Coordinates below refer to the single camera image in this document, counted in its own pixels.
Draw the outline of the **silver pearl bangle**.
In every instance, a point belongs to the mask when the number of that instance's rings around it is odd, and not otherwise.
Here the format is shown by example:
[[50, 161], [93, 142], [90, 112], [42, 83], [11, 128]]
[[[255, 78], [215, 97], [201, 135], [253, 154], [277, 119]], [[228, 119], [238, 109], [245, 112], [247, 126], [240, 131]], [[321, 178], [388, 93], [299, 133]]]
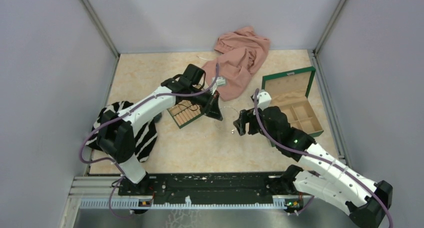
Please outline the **silver pearl bangle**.
[[239, 112], [231, 106], [221, 107], [220, 112], [222, 115], [222, 120], [213, 121], [217, 130], [221, 133], [232, 135], [235, 134], [237, 132], [237, 129], [233, 125], [233, 122], [238, 119]]

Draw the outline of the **green jewelry tray insert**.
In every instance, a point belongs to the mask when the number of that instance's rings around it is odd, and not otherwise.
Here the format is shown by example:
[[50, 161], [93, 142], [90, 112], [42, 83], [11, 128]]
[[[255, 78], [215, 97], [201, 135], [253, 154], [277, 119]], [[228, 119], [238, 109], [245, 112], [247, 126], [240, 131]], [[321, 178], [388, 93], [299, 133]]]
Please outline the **green jewelry tray insert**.
[[168, 108], [167, 111], [179, 129], [184, 128], [203, 115], [201, 107], [188, 100], [182, 100]]

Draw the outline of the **green jewelry box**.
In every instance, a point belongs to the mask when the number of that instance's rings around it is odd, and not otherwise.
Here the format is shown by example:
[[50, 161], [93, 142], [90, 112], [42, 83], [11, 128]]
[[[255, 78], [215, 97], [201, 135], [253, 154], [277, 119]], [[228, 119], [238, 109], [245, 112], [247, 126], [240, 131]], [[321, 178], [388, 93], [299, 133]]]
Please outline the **green jewelry box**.
[[271, 96], [270, 105], [280, 108], [291, 127], [302, 130], [313, 138], [324, 132], [308, 100], [315, 73], [316, 69], [309, 66], [264, 75], [261, 83], [261, 88]]

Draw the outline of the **pink cloth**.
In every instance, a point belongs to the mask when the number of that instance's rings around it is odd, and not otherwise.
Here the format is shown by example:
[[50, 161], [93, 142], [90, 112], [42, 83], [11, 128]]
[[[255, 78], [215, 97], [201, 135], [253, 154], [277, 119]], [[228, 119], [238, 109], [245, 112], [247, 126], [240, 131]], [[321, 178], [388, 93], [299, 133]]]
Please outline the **pink cloth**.
[[206, 83], [210, 85], [215, 79], [216, 64], [219, 64], [218, 76], [225, 80], [217, 88], [220, 98], [224, 102], [238, 98], [266, 61], [270, 45], [270, 39], [256, 34], [252, 26], [222, 34], [214, 47], [220, 55], [201, 67]]

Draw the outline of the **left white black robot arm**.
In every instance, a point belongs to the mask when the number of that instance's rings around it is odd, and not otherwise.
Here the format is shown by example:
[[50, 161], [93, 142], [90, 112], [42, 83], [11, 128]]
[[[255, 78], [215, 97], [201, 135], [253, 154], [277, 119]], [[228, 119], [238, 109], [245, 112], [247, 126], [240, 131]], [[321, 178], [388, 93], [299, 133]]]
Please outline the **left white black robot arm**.
[[144, 195], [150, 188], [148, 173], [136, 156], [135, 136], [138, 130], [181, 101], [189, 101], [199, 106], [201, 114], [221, 121], [223, 116], [217, 90], [219, 71], [220, 66], [216, 64], [215, 77], [209, 87], [200, 89], [197, 85], [206, 72], [189, 64], [182, 74], [163, 81], [148, 97], [122, 111], [107, 111], [102, 115], [96, 144], [114, 160], [136, 194]]

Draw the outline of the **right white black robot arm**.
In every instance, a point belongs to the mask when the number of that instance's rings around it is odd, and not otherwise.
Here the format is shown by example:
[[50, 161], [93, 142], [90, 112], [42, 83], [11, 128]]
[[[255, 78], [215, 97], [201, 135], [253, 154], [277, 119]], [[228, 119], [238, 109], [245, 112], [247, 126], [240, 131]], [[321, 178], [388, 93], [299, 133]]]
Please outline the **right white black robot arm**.
[[287, 194], [301, 192], [318, 197], [343, 211], [359, 228], [378, 228], [384, 218], [390, 228], [394, 227], [389, 212], [393, 186], [385, 180], [369, 179], [343, 164], [312, 136], [291, 126], [279, 107], [241, 110], [233, 125], [241, 136], [265, 136], [284, 156], [316, 173], [289, 166], [281, 177], [281, 187]]

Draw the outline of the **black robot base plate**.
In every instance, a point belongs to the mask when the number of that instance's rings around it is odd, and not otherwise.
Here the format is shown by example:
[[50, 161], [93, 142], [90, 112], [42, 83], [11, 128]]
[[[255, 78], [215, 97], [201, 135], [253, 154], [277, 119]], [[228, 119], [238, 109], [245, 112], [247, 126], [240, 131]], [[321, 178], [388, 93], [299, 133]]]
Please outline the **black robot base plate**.
[[124, 179], [120, 196], [146, 196], [154, 205], [271, 205], [274, 198], [304, 200], [283, 172], [151, 173], [141, 187]]

